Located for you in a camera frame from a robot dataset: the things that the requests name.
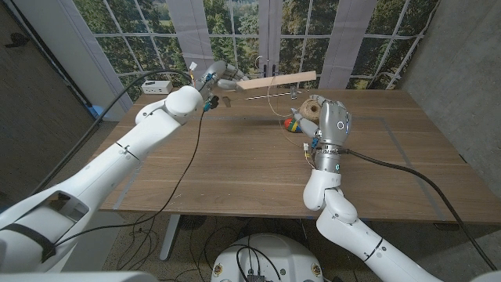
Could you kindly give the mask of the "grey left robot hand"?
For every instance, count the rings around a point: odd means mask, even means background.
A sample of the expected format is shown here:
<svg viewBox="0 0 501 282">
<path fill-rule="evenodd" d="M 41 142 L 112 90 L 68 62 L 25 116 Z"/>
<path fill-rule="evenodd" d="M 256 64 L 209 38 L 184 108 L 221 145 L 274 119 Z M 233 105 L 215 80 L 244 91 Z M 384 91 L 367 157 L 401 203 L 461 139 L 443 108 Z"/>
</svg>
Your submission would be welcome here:
<svg viewBox="0 0 501 282">
<path fill-rule="evenodd" d="M 240 91 L 242 88 L 237 83 L 248 80 L 249 77 L 241 70 L 232 64 L 219 60 L 210 65 L 202 76 L 195 80 L 193 87 L 199 92 L 215 88 Z"/>
</svg>

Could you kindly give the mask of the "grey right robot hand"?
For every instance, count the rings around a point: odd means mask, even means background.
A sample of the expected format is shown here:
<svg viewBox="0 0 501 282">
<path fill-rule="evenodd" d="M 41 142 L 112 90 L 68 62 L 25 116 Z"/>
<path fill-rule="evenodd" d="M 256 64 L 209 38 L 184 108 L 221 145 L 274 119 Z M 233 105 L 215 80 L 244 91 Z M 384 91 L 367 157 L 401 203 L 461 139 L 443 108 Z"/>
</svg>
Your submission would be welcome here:
<svg viewBox="0 0 501 282">
<path fill-rule="evenodd" d="M 346 141 L 350 131 L 352 117 L 345 105 L 323 96 L 312 95 L 320 106 L 319 123 L 308 120 L 297 109 L 292 108 L 294 119 L 299 122 L 302 132 L 311 139 L 316 139 L 313 163 L 316 170 L 323 172 L 340 172 L 339 150 Z"/>
</svg>

